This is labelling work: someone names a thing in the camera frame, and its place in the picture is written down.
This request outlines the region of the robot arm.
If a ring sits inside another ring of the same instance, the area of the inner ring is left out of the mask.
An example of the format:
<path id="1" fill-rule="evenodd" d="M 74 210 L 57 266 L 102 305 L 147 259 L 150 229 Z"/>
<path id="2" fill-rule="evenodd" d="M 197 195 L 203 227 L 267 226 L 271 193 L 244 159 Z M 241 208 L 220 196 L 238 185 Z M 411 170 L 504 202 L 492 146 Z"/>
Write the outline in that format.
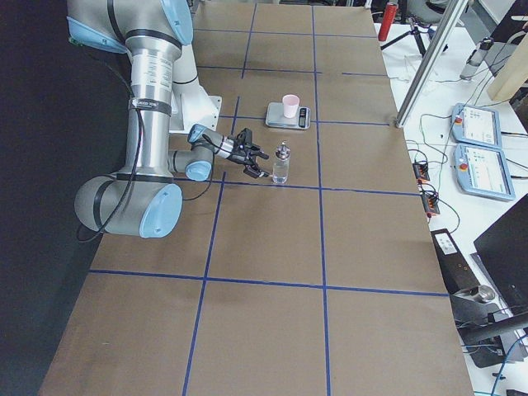
<path id="1" fill-rule="evenodd" d="M 215 131 L 221 100 L 200 85 L 187 2 L 71 1 L 67 18 L 72 42 L 125 54 L 131 63 L 125 165 L 80 187 L 74 208 L 83 226 L 94 234 L 161 238 L 182 211 L 176 173 L 202 182 L 224 158 L 250 177 L 266 175 L 251 130 Z"/>

